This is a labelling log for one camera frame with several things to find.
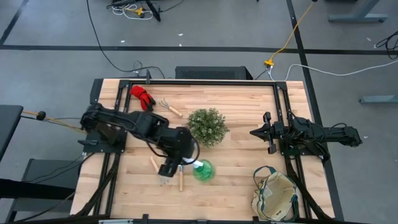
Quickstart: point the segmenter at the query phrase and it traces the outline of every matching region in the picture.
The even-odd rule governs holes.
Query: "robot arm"
[[[178,165],[186,165],[184,158],[191,158],[196,140],[189,129],[184,127],[169,128],[168,119],[147,111],[123,113],[106,109],[100,103],[90,105],[81,117],[80,124],[88,133],[96,131],[101,141],[116,145],[119,133],[129,131],[135,138],[145,141],[157,156],[165,157],[160,166],[159,175],[173,177]],[[154,144],[164,155],[156,153]]]
[[[281,121],[276,121],[271,125],[271,114],[266,112],[264,114],[264,125],[251,131],[250,134],[264,141],[269,141],[269,154],[276,152],[273,139],[285,139],[288,147],[280,149],[285,155],[296,156],[297,154],[308,153],[323,156],[324,160],[329,157],[322,146],[325,142],[339,142],[351,147],[362,144],[357,129],[351,126],[345,125],[342,128],[337,128],[334,125],[330,128],[324,128],[308,119],[292,115],[294,119],[290,122],[290,126],[284,126]]]

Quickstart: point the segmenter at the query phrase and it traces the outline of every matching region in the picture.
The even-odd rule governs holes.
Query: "gray floor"
[[[0,1],[0,33],[11,21],[22,1]],[[281,47],[292,31],[285,1],[260,3],[242,0],[189,0],[163,14],[162,23],[132,21],[107,11],[108,0],[90,1],[94,23],[103,45],[126,46],[219,46]],[[161,1],[173,5],[178,0]],[[297,16],[310,1],[293,0]],[[306,49],[371,50],[373,45],[396,31],[398,16],[394,0],[380,2],[374,11],[390,13],[383,24],[330,24],[328,13],[350,12],[356,4],[318,1],[300,25]],[[17,21],[7,45],[96,46],[85,1],[30,0]],[[289,48],[296,48],[294,38]],[[174,77],[176,66],[247,66],[257,75],[263,71],[269,53],[244,52],[107,52],[117,66],[160,67]],[[308,64],[322,70],[345,73],[390,62],[387,56],[307,55]],[[300,63],[298,54],[279,54],[273,69],[283,79],[288,67]],[[363,95],[397,94],[397,65],[350,77],[332,77],[312,72],[318,104],[325,126],[345,122],[358,128],[364,144],[358,148],[330,144],[336,183],[345,219],[366,223],[395,223],[398,201],[398,149],[394,105],[358,103]],[[98,51],[0,50],[0,104],[23,105],[26,110],[44,110],[53,117],[79,117],[88,105],[94,78],[124,77]],[[155,70],[154,77],[160,74]],[[289,80],[303,80],[301,68],[293,68]],[[20,180],[27,161],[78,157],[83,138],[79,133],[38,121],[20,121],[0,163],[0,177]],[[0,222],[10,200],[0,200]]]

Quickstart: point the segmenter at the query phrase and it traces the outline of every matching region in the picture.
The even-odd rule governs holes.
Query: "red glove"
[[[153,111],[153,106],[156,105],[156,101],[146,92],[141,86],[134,86],[130,91],[131,95],[134,95],[141,101],[141,108],[146,111]]]

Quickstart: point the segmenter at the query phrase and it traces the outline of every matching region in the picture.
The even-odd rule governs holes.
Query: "green plant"
[[[206,147],[220,143],[229,131],[225,116],[214,108],[196,110],[189,115],[187,125],[192,136]]]

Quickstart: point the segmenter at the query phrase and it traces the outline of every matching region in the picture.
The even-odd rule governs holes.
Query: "wooden tabletop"
[[[118,79],[103,81],[98,101],[104,107],[113,108],[118,84]],[[230,132],[219,145],[209,149],[201,148],[200,159],[208,159],[216,167],[215,178],[203,184],[192,175],[192,166],[186,166],[183,192],[179,191],[178,174],[169,179],[166,185],[160,185],[150,156],[153,156],[158,164],[163,163],[164,158],[153,155],[145,142],[129,134],[126,151],[122,154],[119,164],[111,217],[141,218],[142,214],[147,213],[151,219],[252,220],[256,215],[251,208],[255,189],[252,178],[254,170],[268,165],[286,172],[284,158],[280,153],[268,154],[268,143],[249,134],[251,130],[262,126],[262,115],[266,111],[271,112],[271,122],[277,119],[272,87],[142,86],[155,100],[165,98],[170,106],[183,114],[183,117],[179,118],[169,110],[156,105],[154,112],[166,117],[170,121],[170,127],[184,126],[188,115],[197,109],[216,108],[225,115]],[[303,83],[287,82],[287,86],[290,105],[295,115],[310,119]],[[141,106],[139,100],[132,97],[129,111],[135,110],[141,110]],[[282,111],[286,118],[284,106]],[[71,214],[78,212],[96,190],[103,157],[103,154],[95,154],[82,165]],[[315,156],[302,156],[302,166],[308,191],[323,211],[334,217],[321,160]],[[261,179],[267,175],[269,171],[262,170],[257,176]],[[104,212],[104,200],[101,213]],[[301,200],[299,203],[300,214],[303,216]]]

